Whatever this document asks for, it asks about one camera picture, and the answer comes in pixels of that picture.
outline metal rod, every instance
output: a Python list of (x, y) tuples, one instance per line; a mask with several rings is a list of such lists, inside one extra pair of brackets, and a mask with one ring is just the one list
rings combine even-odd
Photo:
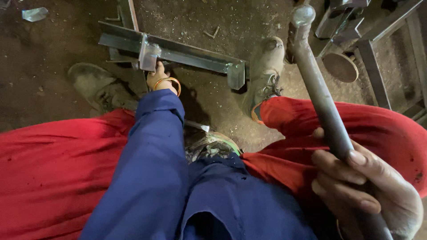
[[(287, 55), (290, 63), (296, 63), (307, 88), (320, 125), (325, 130), (325, 139), (330, 151), (345, 160), (349, 150), (354, 149), (322, 73), (308, 44), (311, 23), (316, 12), (310, 5), (294, 9), (289, 26)], [(393, 240), (381, 214), (367, 214), (354, 209), (358, 227), (365, 240)]]

